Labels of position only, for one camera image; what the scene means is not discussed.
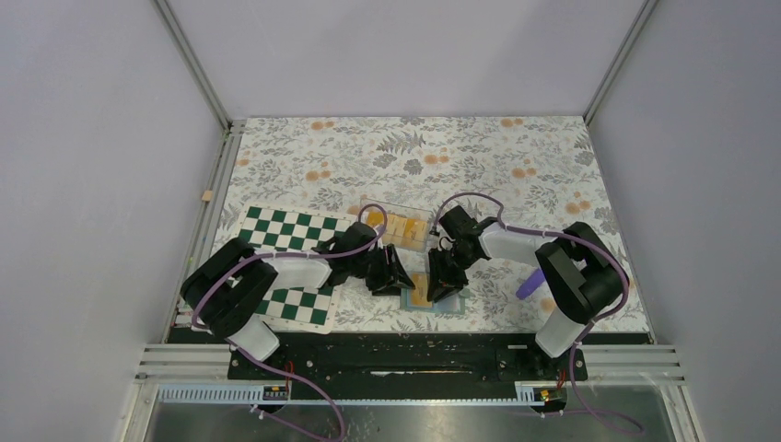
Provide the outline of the green card holder wallet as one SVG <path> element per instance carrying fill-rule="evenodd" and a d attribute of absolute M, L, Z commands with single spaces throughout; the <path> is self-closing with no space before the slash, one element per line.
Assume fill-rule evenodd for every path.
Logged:
<path fill-rule="evenodd" d="M 446 299 L 440 299 L 439 301 L 431 301 L 433 303 L 432 308 L 415 308 L 409 305 L 409 295 L 412 289 L 405 288 L 401 291 L 400 306 L 401 309 L 409 311 L 422 311 L 426 313 L 435 314 L 454 314 L 463 315 L 465 313 L 465 298 L 459 295 L 454 295 Z"/>

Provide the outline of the clear box with orange blocks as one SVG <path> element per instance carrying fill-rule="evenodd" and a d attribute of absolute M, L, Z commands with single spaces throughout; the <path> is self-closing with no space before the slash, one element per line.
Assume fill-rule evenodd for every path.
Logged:
<path fill-rule="evenodd" d="M 387 215 L 387 225 L 382 237 L 384 243 L 414 252 L 426 250 L 434 218 L 431 210 L 362 198 L 360 208 L 364 209 L 367 205 L 369 208 L 362 212 L 361 221 L 374 228 L 382 225 L 383 215 L 377 207 L 370 207 L 371 204 L 381 206 Z"/>

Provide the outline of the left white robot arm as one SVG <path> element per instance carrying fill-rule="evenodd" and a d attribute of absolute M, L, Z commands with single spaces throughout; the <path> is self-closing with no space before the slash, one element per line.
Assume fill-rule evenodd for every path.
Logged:
<path fill-rule="evenodd" d="M 192 323 L 224 340 L 250 359 L 263 378 L 285 369 L 278 337 L 256 315 L 275 290 L 333 288 L 354 277 L 374 296 L 398 296 L 413 289 L 393 245 L 382 246 L 374 228 L 354 222 L 312 250 L 258 252 L 234 238 L 185 279 L 181 299 L 192 308 Z"/>

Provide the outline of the purple cylinder tube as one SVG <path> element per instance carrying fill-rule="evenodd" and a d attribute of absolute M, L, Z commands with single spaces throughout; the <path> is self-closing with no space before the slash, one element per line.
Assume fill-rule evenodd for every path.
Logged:
<path fill-rule="evenodd" d="M 524 300 L 530 297 L 545 282 L 545 276 L 541 269 L 536 269 L 518 288 L 516 297 Z"/>

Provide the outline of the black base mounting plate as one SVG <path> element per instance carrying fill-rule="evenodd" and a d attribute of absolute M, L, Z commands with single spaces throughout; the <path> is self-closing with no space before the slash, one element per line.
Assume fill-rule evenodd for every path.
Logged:
<path fill-rule="evenodd" d="M 279 340 L 266 365 L 291 368 L 335 400 L 513 399 L 518 382 L 569 381 L 498 377 L 496 354 L 526 349 L 530 333 L 282 332 Z M 567 361 L 576 381 L 588 379 L 582 352 Z"/>

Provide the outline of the floral table mat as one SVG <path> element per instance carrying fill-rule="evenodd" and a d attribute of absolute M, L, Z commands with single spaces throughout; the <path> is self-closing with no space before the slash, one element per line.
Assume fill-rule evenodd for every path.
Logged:
<path fill-rule="evenodd" d="M 431 214 L 452 194 L 495 197 L 516 227 L 591 225 L 630 275 L 629 301 L 595 332 L 649 332 L 620 228 L 577 116 L 248 119 L 210 252 L 236 234 L 243 206 L 268 203 L 355 216 L 368 200 Z M 462 315 L 404 311 L 362 281 L 342 290 L 333 332 L 535 332 L 554 308 L 546 286 L 515 296 L 534 267 L 479 261 Z"/>

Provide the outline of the green white chessboard mat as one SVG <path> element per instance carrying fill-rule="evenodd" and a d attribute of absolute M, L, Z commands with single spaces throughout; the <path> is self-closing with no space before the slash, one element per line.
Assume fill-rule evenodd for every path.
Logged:
<path fill-rule="evenodd" d="M 288 206 L 247 203 L 231 236 L 246 240 L 259 251 L 302 251 L 341 234 L 355 219 L 333 212 Z M 256 314 L 277 332 L 332 331 L 341 287 L 278 289 L 264 296 Z"/>

